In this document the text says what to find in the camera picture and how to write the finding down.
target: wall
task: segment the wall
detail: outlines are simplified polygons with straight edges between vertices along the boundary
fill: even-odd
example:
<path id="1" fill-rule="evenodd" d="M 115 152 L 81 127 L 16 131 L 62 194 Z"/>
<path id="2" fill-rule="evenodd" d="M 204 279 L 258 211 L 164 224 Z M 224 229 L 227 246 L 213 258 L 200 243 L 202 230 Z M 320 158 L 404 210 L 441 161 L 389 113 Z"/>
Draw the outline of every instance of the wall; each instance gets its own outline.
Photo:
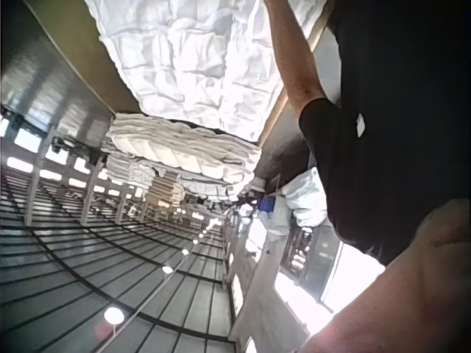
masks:
<path id="1" fill-rule="evenodd" d="M 244 299 L 255 267 L 255 261 L 249 257 L 235 271 L 241 283 Z M 243 327 L 238 338 L 239 343 L 244 347 L 249 337 L 252 337 L 258 353 L 290 352 L 299 348 L 308 338 L 308 333 L 302 324 L 278 296 L 273 286 L 264 288 L 256 298 L 250 320 L 247 320 Z"/>

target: white garment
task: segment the white garment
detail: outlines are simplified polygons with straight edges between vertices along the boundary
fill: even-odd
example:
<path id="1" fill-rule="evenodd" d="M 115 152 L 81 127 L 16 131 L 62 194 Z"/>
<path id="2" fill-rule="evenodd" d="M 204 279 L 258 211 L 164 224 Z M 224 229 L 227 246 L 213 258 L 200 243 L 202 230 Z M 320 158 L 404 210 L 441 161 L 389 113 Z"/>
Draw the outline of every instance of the white garment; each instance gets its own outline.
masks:
<path id="1" fill-rule="evenodd" d="M 107 137 L 122 152 L 241 189 L 253 179 L 261 155 L 238 138 L 142 114 L 117 114 Z"/>
<path id="2" fill-rule="evenodd" d="M 141 110 L 256 141 L 282 82 L 263 0 L 85 0 Z M 290 0 L 309 35 L 325 0 Z"/>
<path id="3" fill-rule="evenodd" d="M 300 227 L 315 227 L 327 217 L 327 200 L 317 168 L 298 175 L 281 192 Z"/>

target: light fixture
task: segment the light fixture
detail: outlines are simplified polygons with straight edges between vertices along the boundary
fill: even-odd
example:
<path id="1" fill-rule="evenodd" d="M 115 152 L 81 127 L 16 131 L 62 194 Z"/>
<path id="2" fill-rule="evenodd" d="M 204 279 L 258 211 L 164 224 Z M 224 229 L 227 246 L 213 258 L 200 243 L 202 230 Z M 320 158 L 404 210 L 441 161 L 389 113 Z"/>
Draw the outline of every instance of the light fixture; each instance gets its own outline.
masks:
<path id="1" fill-rule="evenodd" d="M 162 271 L 165 272 L 166 274 L 171 274 L 174 270 L 170 266 L 163 266 Z"/>
<path id="2" fill-rule="evenodd" d="M 124 321 L 124 314 L 117 307 L 109 307 L 105 311 L 105 320 L 112 325 L 119 325 Z"/>

